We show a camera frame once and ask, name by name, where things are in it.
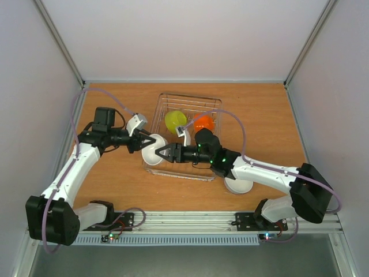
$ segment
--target white bowl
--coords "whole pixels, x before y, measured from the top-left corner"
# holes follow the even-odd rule
[[[168,144],[167,140],[162,137],[159,134],[151,134],[152,138],[156,139],[155,143],[146,146],[141,150],[142,158],[144,159],[145,163],[147,163],[150,166],[157,166],[158,164],[163,162],[163,158],[157,156],[155,154],[155,150],[157,150],[160,147],[166,146]],[[169,152],[169,149],[165,149],[163,151],[160,151],[161,154],[164,156],[167,156]]]

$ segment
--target orange cup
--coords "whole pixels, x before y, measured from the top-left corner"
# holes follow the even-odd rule
[[[202,128],[207,128],[210,131],[214,131],[214,122],[213,119],[208,116],[208,115],[204,115],[203,117],[196,119],[197,117],[199,117],[201,114],[196,114],[194,116],[194,129],[196,132],[200,131]]]

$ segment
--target mounting plate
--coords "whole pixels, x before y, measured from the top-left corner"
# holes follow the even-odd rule
[[[115,212],[114,213],[114,218],[117,218],[121,213],[120,212]],[[127,212],[124,215],[122,215],[119,218],[119,221],[123,222],[123,224],[125,226],[133,226],[134,224],[134,213],[132,212]],[[122,227],[122,225],[118,222],[114,223],[112,226],[108,227],[108,228],[104,228],[104,227],[88,227],[87,229],[85,229],[84,231],[110,231],[112,229],[115,228],[120,228]]]
[[[278,225],[275,225],[274,223],[271,223],[271,222],[267,224],[266,230],[261,230],[257,226],[253,215],[254,215],[253,212],[237,212],[235,214],[236,220],[234,222],[232,222],[232,225],[237,226],[237,231],[268,231],[268,232],[270,232],[270,231],[279,231],[280,230]],[[282,219],[282,220],[279,220],[278,222],[281,224],[283,231],[288,230],[286,220]]]

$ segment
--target white disc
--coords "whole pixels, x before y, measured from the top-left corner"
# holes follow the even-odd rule
[[[166,146],[168,144],[167,140],[162,137],[159,134],[151,134],[151,137],[153,137],[156,141],[153,144],[150,144],[149,146],[144,147],[141,150],[142,158],[144,159],[145,163],[147,163],[150,166],[157,166],[158,164],[162,163],[164,159],[162,157],[159,157],[155,154],[155,150],[158,148],[161,148],[163,146]],[[161,154],[164,156],[167,156],[169,153],[168,149],[165,149],[163,151],[160,151]]]
[[[246,180],[233,180],[224,178],[225,187],[234,194],[244,194],[253,188],[253,182]]]

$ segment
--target vent grille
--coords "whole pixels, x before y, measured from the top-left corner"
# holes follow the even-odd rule
[[[257,235],[136,235],[123,234],[103,242],[101,235],[81,234],[73,245],[164,246],[164,245],[259,245]]]

